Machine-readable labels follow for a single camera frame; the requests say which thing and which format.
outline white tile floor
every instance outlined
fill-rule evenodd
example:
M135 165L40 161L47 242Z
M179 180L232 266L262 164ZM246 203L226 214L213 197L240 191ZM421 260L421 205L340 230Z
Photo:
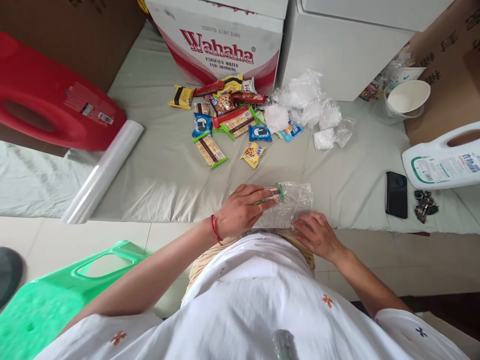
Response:
M26 280L129 240L147 252L158 250L192 224L149 224L89 221L64 225L58 219L0 217L0 246L19 252L26 261ZM373 272L399 296L480 291L480 235L435 233L430 237L386 231L336 230ZM315 278L350 301L357 295L335 267L316 258ZM180 307L188 284L187 269L156 306L167 317Z

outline barcode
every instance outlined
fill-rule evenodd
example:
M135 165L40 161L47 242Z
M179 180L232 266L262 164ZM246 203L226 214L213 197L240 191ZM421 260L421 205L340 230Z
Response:
M111 117L105 115L103 112L99 113L98 117L110 125L114 123L114 120Z
M221 152L220 150L218 150L218 151L215 153L215 155L216 155L216 158L217 158L218 160L222 160L222 159L225 157L224 153Z
M93 109L94 109L93 105L86 104L83 110L81 111L81 114L83 116L88 116Z

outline yellow snack package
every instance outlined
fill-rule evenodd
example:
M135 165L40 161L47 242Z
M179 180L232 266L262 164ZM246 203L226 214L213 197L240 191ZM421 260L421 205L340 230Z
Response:
M264 150L265 148L258 145L256 142L250 142L240 159L245 160L248 165L256 169L259 164L260 156L262 156Z
M236 93L238 91L242 91L243 79L243 74L236 74L224 77L221 81L225 82L225 85L223 86L223 90L217 92L217 95L222 96L226 93Z
M175 108L191 110L194 90L195 89L192 88L175 85L175 96L173 97L173 100L168 103L168 105Z

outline white shirt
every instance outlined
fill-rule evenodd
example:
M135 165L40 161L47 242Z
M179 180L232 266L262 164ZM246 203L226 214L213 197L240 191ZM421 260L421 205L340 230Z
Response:
M384 309L372 320L318 283L294 246L261 233L215 256L167 320L92 315L36 359L275 359L280 329L300 360L468 359L414 314Z

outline white plastic bottle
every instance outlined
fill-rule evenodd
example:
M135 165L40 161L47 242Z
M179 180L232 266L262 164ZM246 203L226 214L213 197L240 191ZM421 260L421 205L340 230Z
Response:
M472 130L480 130L480 121L405 151L401 159L411 184L421 190L438 190L480 183L480 139L459 146L447 145Z

